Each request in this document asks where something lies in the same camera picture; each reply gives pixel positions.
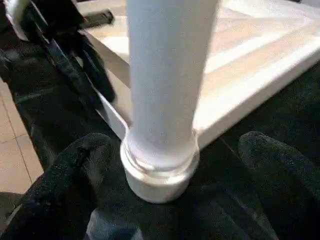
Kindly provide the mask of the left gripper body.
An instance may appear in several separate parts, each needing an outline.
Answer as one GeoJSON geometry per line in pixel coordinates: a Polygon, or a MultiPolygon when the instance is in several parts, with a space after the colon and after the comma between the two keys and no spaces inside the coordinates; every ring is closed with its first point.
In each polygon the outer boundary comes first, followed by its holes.
{"type": "Polygon", "coordinates": [[[31,39],[36,43],[62,41],[77,32],[84,17],[72,0],[33,0],[31,39]]]}

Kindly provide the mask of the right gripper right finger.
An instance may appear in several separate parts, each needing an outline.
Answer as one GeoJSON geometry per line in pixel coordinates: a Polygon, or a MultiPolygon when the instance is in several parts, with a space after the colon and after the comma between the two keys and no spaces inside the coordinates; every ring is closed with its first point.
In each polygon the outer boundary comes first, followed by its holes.
{"type": "Polygon", "coordinates": [[[319,167],[294,147],[257,131],[240,137],[238,153],[278,238],[318,240],[319,167]]]}

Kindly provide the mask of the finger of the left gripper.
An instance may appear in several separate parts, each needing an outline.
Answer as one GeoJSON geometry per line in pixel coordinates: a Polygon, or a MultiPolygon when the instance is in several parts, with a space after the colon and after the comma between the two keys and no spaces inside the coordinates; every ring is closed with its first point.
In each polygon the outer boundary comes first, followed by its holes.
{"type": "Polygon", "coordinates": [[[87,37],[80,38],[80,53],[83,69],[94,88],[108,101],[116,99],[116,93],[105,70],[104,61],[87,37]]]}
{"type": "Polygon", "coordinates": [[[90,13],[84,16],[84,26],[111,25],[113,23],[113,14],[107,9],[105,11],[90,13]]]}

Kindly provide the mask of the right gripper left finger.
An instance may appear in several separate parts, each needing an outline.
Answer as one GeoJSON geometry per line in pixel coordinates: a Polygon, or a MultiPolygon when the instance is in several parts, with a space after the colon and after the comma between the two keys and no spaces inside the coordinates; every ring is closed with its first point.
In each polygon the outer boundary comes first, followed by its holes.
{"type": "Polygon", "coordinates": [[[2,240],[82,240],[97,196],[116,156],[114,141],[90,133],[72,142],[22,195],[2,240]]]}

